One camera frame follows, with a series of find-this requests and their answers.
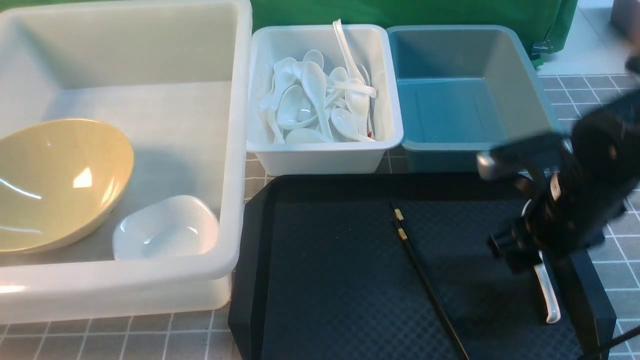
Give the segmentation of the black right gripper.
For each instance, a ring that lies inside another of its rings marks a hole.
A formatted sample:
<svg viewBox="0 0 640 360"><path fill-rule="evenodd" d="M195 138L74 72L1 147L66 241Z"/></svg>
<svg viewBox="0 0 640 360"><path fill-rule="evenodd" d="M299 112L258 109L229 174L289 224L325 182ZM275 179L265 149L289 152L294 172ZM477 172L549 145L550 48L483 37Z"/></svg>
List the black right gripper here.
<svg viewBox="0 0 640 360"><path fill-rule="evenodd" d="M579 145L543 132L477 153L477 171L489 182L526 170L516 183L529 200L524 214L489 235L487 246L515 274L540 263L538 251L563 259L601 244L596 233L624 212L631 191L631 153L612 139Z"/></svg>

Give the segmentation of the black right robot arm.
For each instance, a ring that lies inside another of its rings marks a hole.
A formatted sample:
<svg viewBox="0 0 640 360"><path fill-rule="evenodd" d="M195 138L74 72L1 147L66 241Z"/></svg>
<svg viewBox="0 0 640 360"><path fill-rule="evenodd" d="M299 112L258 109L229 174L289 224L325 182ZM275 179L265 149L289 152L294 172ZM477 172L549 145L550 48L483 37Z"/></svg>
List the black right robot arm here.
<svg viewBox="0 0 640 360"><path fill-rule="evenodd" d="M487 181L527 171L519 184L524 214L487 240L492 255L517 274L604 243L603 228L620 218L639 184L638 88L581 116L571 132L546 131L477 154Z"/></svg>

